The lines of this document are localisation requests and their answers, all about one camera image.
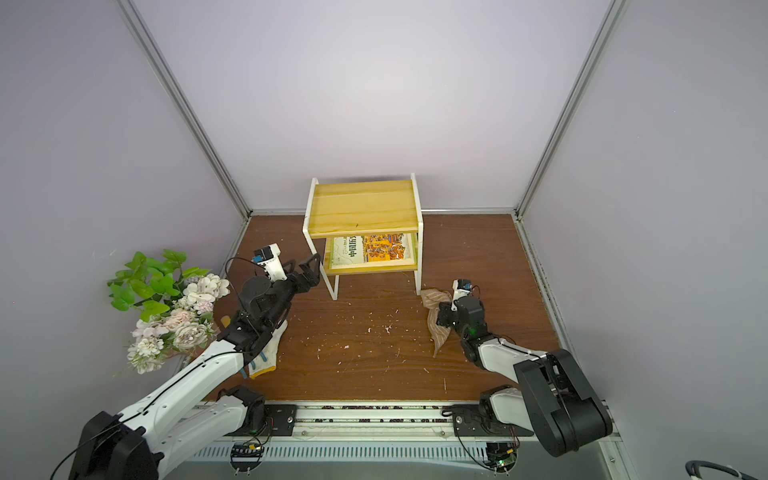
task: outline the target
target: yellow wood plank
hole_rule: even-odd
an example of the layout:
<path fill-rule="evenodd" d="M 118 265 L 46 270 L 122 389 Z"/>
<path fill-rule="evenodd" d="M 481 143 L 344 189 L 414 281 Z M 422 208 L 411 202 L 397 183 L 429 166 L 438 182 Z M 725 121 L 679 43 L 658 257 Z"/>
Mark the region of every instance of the yellow wood plank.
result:
<path fill-rule="evenodd" d="M 310 211 L 312 238 L 419 231 L 410 180 L 319 184 Z"/>

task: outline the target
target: artificial flower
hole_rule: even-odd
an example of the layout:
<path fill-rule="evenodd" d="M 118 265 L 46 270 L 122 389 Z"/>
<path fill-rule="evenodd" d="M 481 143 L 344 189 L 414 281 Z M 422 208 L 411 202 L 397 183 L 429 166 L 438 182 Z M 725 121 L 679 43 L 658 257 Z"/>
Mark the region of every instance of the artificial flower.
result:
<path fill-rule="evenodd" d="M 145 322 L 142 319 L 136 322 L 136 330 L 133 332 L 135 339 L 145 339 L 165 335 L 170 330 L 162 322 Z"/>
<path fill-rule="evenodd" d="M 229 280 L 222 280 L 220 276 L 213 275 L 212 273 L 208 273 L 197 282 L 197 288 L 200 292 L 209 293 L 216 299 L 219 299 L 230 292 L 227 289 L 229 285 Z"/>
<path fill-rule="evenodd" d="M 186 325 L 187 323 L 194 320 L 194 313 L 190 312 L 189 310 L 177 308 L 175 310 L 171 310 L 170 316 L 165 319 L 163 326 L 171 332 L 175 332 L 176 329 L 178 329 L 180 326 Z"/>
<path fill-rule="evenodd" d="M 136 354 L 146 357 L 160 355 L 163 350 L 163 343 L 163 340 L 154 337 L 141 339 L 136 343 Z"/>
<path fill-rule="evenodd" d="M 165 356 L 146 357 L 139 355 L 138 348 L 134 345 L 128 347 L 128 362 L 141 374 L 159 370 L 165 362 Z"/>
<path fill-rule="evenodd" d="M 187 288 L 184 289 L 184 295 L 187 298 L 187 303 L 189 303 L 190 306 L 193 306 L 195 303 L 197 303 L 200 300 L 204 300 L 206 302 L 213 302 L 216 297 L 211 295 L 210 293 L 206 293 L 200 289 L 199 283 L 190 283 L 187 285 Z"/>
<path fill-rule="evenodd" d="M 176 330 L 174 346 L 179 350 L 190 349 L 205 342 L 211 330 L 207 325 L 200 323 L 188 323 Z"/>
<path fill-rule="evenodd" d="M 214 304 L 213 302 L 206 302 L 205 300 L 199 300 L 197 303 L 194 304 L 194 311 L 197 312 L 198 315 L 203 315 L 204 313 L 213 312 Z"/>

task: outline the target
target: book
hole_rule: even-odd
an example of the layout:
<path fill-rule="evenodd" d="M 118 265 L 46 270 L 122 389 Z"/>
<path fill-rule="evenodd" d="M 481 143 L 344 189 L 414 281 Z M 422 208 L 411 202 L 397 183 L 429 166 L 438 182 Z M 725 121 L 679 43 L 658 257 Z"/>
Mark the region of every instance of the book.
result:
<path fill-rule="evenodd" d="M 333 238 L 330 269 L 415 265 L 413 234 L 393 233 Z"/>

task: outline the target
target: gray wall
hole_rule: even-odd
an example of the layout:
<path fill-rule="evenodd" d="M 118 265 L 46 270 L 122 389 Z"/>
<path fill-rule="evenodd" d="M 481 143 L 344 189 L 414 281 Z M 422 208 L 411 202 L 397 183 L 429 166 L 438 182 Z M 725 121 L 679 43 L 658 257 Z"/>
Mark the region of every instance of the gray wall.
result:
<path fill-rule="evenodd" d="M 525 215 L 642 478 L 766 466 L 768 5 L 635 0 Z"/>
<path fill-rule="evenodd" d="M 136 0 L 256 209 L 411 172 L 424 208 L 512 207 L 609 3 Z"/>
<path fill-rule="evenodd" d="M 112 377 L 136 316 L 104 281 L 135 250 L 218 268 L 240 218 L 113 2 L 0 4 L 0 146 L 0 476 L 47 478 L 174 367 Z"/>

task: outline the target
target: wooden shelf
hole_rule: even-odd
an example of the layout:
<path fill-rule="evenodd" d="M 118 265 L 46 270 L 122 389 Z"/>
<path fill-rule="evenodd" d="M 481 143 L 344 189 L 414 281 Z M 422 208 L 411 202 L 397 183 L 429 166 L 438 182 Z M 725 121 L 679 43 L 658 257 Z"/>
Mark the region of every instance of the wooden shelf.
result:
<path fill-rule="evenodd" d="M 317 184 L 307 231 L 312 238 L 418 233 L 413 182 Z"/>
<path fill-rule="evenodd" d="M 334 300 L 339 295 L 339 276 L 358 273 L 412 271 L 416 295 L 421 292 L 424 223 L 415 174 L 411 174 L 410 180 L 354 184 L 321 185 L 313 178 L 302 231 L 312 253 L 317 253 L 313 240 L 326 239 L 320 274 Z M 331 268 L 329 258 L 333 238 L 393 233 L 413 235 L 414 264 Z M 329 275 L 336 276 L 333 286 Z"/>
<path fill-rule="evenodd" d="M 413 249 L 413 256 L 414 258 L 419 258 L 419 243 L 415 241 L 415 238 L 412 239 L 412 245 L 411 248 Z M 331 267 L 330 257 L 331 257 L 331 247 L 333 245 L 333 238 L 326 238 L 326 252 L 323 256 L 323 266 L 325 268 L 327 275 L 356 275 L 358 273 L 384 273 L 384 272 L 412 272 L 414 270 L 419 269 L 418 262 L 415 262 L 411 265 L 388 265 L 388 266 L 379 266 L 379 265 L 371 265 L 368 266 L 354 266 L 354 267 Z"/>

